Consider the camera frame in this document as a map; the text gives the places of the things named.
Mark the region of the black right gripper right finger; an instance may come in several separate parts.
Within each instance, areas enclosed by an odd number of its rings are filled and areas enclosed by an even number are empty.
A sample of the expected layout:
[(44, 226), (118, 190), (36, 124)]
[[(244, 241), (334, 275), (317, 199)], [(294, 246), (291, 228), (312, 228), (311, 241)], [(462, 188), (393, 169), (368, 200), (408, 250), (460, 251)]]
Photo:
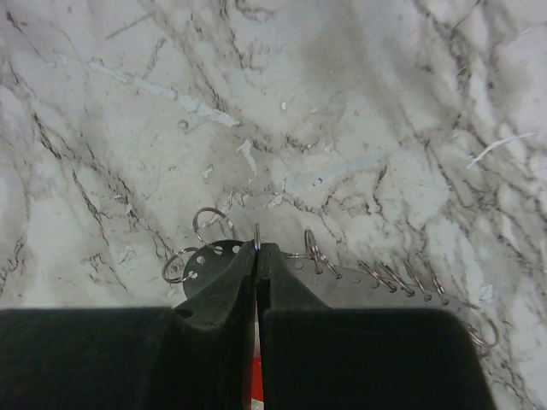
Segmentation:
[(463, 323), (435, 308), (331, 308), (289, 270), (279, 246), (257, 255), (267, 409), (493, 409)]

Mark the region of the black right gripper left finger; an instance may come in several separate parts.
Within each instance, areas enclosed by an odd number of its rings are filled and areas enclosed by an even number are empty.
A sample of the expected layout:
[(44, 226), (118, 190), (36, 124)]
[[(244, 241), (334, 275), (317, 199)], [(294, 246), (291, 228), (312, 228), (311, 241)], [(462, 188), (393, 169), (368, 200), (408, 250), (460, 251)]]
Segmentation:
[(1, 313), (4, 409), (248, 409), (256, 250), (178, 307)]

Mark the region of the grey red key organizer plate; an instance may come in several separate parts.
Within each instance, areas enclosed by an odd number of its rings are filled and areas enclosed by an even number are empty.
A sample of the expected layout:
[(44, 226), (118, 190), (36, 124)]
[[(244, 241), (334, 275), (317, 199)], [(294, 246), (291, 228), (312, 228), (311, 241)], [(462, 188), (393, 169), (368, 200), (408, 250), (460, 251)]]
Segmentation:
[[(262, 389), (262, 357), (260, 345), (259, 313), (256, 300), (257, 255), (264, 243), (260, 237), (249, 242), (228, 238), (216, 242), (202, 241), (199, 247), (189, 247), (179, 252), (186, 258), (180, 268), (178, 282), (183, 284), (186, 299), (200, 292), (232, 261), (243, 243), (252, 243), (256, 250), (256, 275), (254, 279), (254, 349), (251, 373), (251, 399), (253, 389)], [(487, 348), (474, 329), (468, 325), (468, 306), (447, 296), (440, 286), (427, 290), (418, 279), (404, 281), (389, 266), (362, 265), (359, 270), (333, 265), (320, 251), (311, 230), (304, 233), (305, 250), (302, 253), (282, 251), (290, 272), (305, 284), (330, 308), (435, 308), (454, 314), (464, 325), (479, 356)]]

